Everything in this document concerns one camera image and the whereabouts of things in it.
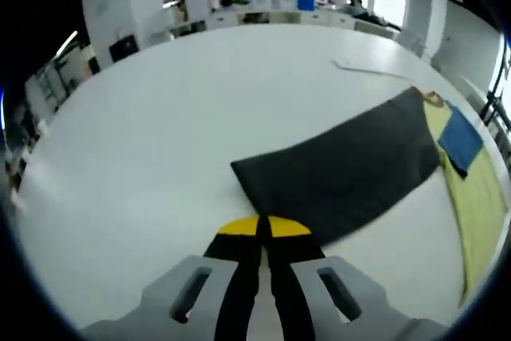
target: desk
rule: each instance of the desk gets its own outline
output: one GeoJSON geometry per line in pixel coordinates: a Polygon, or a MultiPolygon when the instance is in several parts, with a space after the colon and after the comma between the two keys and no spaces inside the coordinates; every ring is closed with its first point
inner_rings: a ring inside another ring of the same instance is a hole
{"type": "MultiPolygon", "coordinates": [[[[254,214],[230,161],[313,137],[411,85],[440,93],[474,124],[511,206],[509,174],[486,127],[412,53],[349,30],[241,26],[134,54],[62,106],[20,189],[30,266],[74,326],[117,319],[142,288],[203,254],[220,226],[254,214]],[[332,64],[346,57],[398,76],[332,64]]],[[[447,323],[456,312],[463,262],[440,169],[325,252],[381,283],[408,316],[447,323]]]]}

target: table surface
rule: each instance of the table surface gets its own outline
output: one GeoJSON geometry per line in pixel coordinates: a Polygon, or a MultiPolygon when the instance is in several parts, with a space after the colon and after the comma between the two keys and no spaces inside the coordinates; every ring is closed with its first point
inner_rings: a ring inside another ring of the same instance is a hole
{"type": "MultiPolygon", "coordinates": [[[[128,57],[60,108],[20,189],[19,235],[34,274],[76,327],[125,315],[145,286],[203,254],[220,226],[254,214],[231,161],[313,137],[411,85],[474,123],[511,206],[509,174],[475,111],[395,42],[321,26],[241,26],[128,57]]],[[[458,307],[461,245],[440,169],[325,253],[378,281],[409,316],[445,323],[458,307]]]]}

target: blue cloth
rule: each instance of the blue cloth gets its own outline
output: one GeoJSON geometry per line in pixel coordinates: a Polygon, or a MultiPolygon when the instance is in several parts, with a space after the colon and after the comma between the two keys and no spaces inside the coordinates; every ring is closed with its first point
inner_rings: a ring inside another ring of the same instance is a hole
{"type": "Polygon", "coordinates": [[[438,143],[444,148],[460,176],[466,176],[469,167],[482,149],[482,139],[463,113],[449,102],[447,104],[453,114],[438,143]]]}
{"type": "Polygon", "coordinates": [[[314,0],[298,0],[298,9],[302,11],[314,11],[314,0]]]}

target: yellow cloth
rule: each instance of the yellow cloth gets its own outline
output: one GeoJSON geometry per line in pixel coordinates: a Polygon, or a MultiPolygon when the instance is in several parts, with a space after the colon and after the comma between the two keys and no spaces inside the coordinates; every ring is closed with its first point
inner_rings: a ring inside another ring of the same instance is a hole
{"type": "Polygon", "coordinates": [[[507,213],[501,184],[488,150],[483,145],[463,180],[449,161],[438,139],[450,118],[447,105],[433,106],[424,102],[426,120],[440,153],[450,197],[456,211],[465,263],[465,294],[486,273],[501,236],[507,213]]]}

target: dark gray cloth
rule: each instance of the dark gray cloth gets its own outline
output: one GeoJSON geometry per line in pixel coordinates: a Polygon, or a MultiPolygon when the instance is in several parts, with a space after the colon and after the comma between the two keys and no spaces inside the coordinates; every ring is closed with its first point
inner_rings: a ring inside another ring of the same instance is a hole
{"type": "Polygon", "coordinates": [[[231,163],[260,215],[296,220],[321,245],[381,216],[439,165],[415,88],[301,144],[231,163]]]}

